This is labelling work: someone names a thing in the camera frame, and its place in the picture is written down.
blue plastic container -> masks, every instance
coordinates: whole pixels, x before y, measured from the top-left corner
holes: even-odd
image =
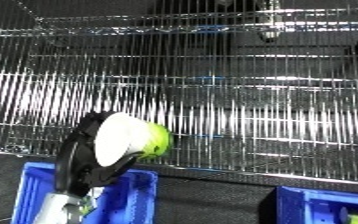
[[[54,164],[25,164],[11,223],[33,223],[45,195],[53,192],[53,182]],[[156,173],[129,170],[117,184],[105,188],[97,199],[97,209],[83,223],[151,224],[156,190]]]
[[[341,224],[342,208],[358,211],[358,194],[291,187],[277,189],[278,224]]]

dark floor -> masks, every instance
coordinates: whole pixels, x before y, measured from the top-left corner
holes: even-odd
[[[0,155],[0,220],[2,220],[0,223],[9,223],[21,169],[28,160],[37,159]],[[266,203],[275,185],[345,191],[358,189],[357,185],[336,185],[296,179],[259,178],[172,169],[158,169],[158,171],[160,180],[156,224],[275,223],[274,202]]]

wire rack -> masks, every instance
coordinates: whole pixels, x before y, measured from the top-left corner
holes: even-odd
[[[168,126],[145,163],[358,181],[358,0],[0,0],[0,153],[91,110]]]

metal wire shelf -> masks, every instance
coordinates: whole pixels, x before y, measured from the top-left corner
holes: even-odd
[[[358,181],[358,1],[118,2],[0,0],[0,153],[113,109],[175,133],[145,163]]]

robotic arm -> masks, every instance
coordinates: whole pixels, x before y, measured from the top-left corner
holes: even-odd
[[[55,192],[46,196],[34,224],[81,223],[81,199],[94,187],[114,184],[142,155],[131,153],[111,166],[99,165],[94,140],[101,124],[112,114],[87,114],[63,142],[56,158]]]

